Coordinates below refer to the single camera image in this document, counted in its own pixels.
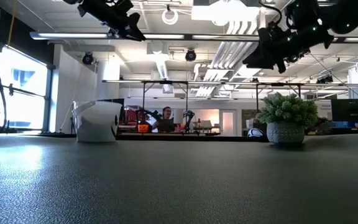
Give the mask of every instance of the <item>person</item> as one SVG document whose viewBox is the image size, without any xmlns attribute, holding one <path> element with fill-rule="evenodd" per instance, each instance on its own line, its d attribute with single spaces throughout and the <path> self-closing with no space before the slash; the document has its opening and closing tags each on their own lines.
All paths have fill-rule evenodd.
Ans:
<svg viewBox="0 0 358 224">
<path fill-rule="evenodd" d="M 173 125 L 173 120 L 171 120 L 172 109 L 169 106 L 164 107 L 162 109 L 162 119 L 160 121 L 156 121 L 153 124 L 153 130 L 158 129 L 159 133 L 169 133 L 175 131 L 175 125 Z"/>
</svg>

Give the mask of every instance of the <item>gray textured tabletop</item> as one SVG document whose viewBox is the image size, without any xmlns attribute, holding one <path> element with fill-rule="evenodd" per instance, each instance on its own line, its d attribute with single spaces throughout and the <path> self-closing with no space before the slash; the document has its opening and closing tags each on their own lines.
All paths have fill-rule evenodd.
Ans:
<svg viewBox="0 0 358 224">
<path fill-rule="evenodd" d="M 1 136 L 0 223 L 358 224 L 358 135 L 302 151 Z"/>
</svg>

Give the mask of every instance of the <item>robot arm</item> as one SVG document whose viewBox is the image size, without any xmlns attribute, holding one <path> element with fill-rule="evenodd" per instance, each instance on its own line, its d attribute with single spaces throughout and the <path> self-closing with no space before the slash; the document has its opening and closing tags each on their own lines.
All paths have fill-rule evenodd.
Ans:
<svg viewBox="0 0 358 224">
<path fill-rule="evenodd" d="M 185 131 L 186 133 L 188 133 L 190 131 L 190 124 L 191 124 L 191 120 L 193 119 L 194 117 L 194 112 L 188 110 L 186 112 L 183 113 L 183 117 L 186 118 L 187 117 L 187 122 L 186 122 L 186 125 L 185 125 Z"/>
<path fill-rule="evenodd" d="M 283 31 L 277 24 L 258 30 L 259 46 L 242 63 L 248 68 L 273 69 L 277 65 L 285 72 L 287 63 L 295 63 L 310 53 L 310 47 L 324 43 L 328 49 L 337 34 L 348 34 L 358 27 L 358 0 L 338 0 L 329 7 L 319 7 L 317 0 L 295 0 L 286 8 L 287 26 Z"/>
<path fill-rule="evenodd" d="M 142 41 L 146 38 L 137 28 L 140 19 L 139 13 L 129 17 L 127 12 L 134 7 L 130 0 L 64 0 L 68 4 L 79 4 L 78 10 L 83 17 L 89 13 L 97 18 L 103 25 L 110 27 L 109 35 L 115 39 L 129 39 Z"/>
</svg>

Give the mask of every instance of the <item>black monitor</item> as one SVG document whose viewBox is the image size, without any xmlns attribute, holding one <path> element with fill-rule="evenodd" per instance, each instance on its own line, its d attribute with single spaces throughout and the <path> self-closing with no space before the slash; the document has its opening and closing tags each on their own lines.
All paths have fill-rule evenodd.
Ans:
<svg viewBox="0 0 358 224">
<path fill-rule="evenodd" d="M 358 99 L 331 100 L 333 121 L 358 122 Z"/>
</svg>

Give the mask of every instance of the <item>doorway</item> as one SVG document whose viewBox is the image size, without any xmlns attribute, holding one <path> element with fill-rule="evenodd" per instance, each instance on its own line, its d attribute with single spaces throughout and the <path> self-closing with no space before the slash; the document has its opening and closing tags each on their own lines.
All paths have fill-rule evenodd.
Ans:
<svg viewBox="0 0 358 224">
<path fill-rule="evenodd" d="M 219 123 L 221 126 L 221 136 L 237 136 L 235 110 L 219 110 Z"/>
</svg>

